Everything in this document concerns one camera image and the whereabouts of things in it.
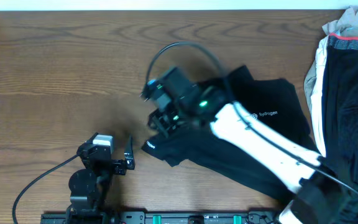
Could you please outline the black t-shirt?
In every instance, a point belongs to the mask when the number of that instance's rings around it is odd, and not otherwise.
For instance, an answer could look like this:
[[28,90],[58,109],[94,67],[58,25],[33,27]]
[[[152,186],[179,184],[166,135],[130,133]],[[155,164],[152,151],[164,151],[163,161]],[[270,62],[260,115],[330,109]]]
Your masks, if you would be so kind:
[[255,80],[247,67],[223,78],[191,82],[179,68],[145,84],[156,105],[157,134],[143,150],[177,166],[189,160],[281,203],[290,202],[318,165],[318,150],[294,86]]

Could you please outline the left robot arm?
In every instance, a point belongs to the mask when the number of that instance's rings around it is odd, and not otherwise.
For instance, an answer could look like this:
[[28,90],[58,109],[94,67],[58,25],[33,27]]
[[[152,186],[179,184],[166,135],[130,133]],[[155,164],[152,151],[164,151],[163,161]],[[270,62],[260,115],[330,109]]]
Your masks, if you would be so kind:
[[123,159],[112,159],[113,137],[95,133],[79,146],[76,155],[84,169],[69,180],[71,205],[66,210],[65,223],[119,223],[116,212],[105,209],[104,203],[112,178],[135,169],[132,138],[129,138]]

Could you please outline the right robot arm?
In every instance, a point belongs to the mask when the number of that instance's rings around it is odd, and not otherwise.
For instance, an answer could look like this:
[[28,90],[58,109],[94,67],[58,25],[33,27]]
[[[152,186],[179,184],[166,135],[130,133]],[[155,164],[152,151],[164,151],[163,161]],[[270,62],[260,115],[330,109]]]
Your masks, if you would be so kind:
[[347,189],[321,156],[253,118],[217,87],[147,85],[150,155],[192,161],[285,203],[277,223],[336,223]]

